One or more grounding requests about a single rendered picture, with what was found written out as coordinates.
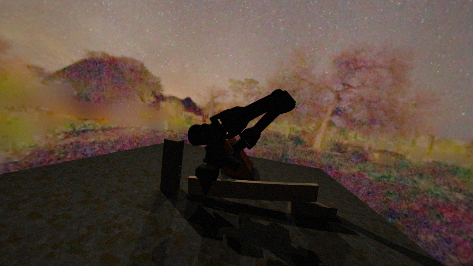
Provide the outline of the long brown wooden rail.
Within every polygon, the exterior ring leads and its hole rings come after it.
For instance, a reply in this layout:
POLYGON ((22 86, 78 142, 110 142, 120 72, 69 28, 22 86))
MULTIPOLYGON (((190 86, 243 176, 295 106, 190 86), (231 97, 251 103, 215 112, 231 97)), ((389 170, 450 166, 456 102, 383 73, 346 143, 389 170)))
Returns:
MULTIPOLYGON (((292 202, 294 195, 305 196, 306 202, 317 202, 318 184, 267 181, 228 180, 217 178, 207 196, 292 202)), ((204 195, 199 179, 188 177, 188 194, 204 195)))

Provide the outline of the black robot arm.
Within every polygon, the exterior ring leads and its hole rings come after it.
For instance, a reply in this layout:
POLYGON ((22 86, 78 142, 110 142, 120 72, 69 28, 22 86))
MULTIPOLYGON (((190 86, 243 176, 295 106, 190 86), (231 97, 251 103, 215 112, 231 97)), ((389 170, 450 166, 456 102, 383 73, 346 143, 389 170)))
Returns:
POLYGON ((241 138, 230 143, 235 150, 231 154, 222 154, 219 168, 224 166, 237 172, 241 165, 238 158, 241 150, 253 148, 261 136, 261 132, 276 119, 279 114, 287 113, 295 108, 296 102, 286 90, 277 89, 253 104, 241 107, 236 106, 226 109, 215 116, 210 117, 210 124, 193 125, 188 130, 188 141, 193 146, 218 145, 224 146, 226 139, 239 135, 241 138), (247 124, 263 113, 265 115, 251 128, 247 124), (220 119, 221 124, 218 119, 220 119), (245 129, 243 131, 243 129, 245 129), (243 132, 242 132, 243 131, 243 132), (228 132, 228 134, 227 134, 228 132))

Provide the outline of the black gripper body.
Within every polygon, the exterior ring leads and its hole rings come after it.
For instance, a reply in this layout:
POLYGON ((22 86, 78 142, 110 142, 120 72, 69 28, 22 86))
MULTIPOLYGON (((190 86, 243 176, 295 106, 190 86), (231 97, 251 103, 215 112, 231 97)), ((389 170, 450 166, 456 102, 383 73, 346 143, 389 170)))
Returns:
POLYGON ((195 169, 196 177, 203 177, 208 180, 217 180, 220 169, 220 160, 222 159, 222 154, 224 153, 225 147, 218 145, 207 145, 205 147, 206 154, 203 162, 207 164, 201 164, 198 168, 195 169))

